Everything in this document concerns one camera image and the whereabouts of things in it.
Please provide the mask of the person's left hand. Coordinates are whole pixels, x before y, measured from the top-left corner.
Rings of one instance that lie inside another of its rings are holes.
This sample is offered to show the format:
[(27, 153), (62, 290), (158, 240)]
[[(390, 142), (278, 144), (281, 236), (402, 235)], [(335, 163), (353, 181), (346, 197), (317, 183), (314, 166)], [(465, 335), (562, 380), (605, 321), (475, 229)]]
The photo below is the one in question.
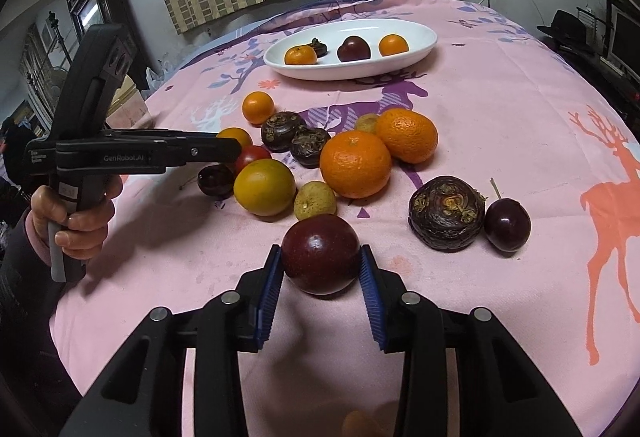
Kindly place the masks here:
[(122, 177), (108, 177), (103, 198), (92, 209), (70, 214), (62, 199), (48, 186), (40, 186), (32, 195), (32, 209), (27, 214), (27, 238), (41, 261), (50, 261), (49, 223), (62, 229), (54, 236), (53, 245), (67, 256), (88, 261), (101, 252), (107, 238), (108, 222), (114, 217), (113, 200), (122, 193)]

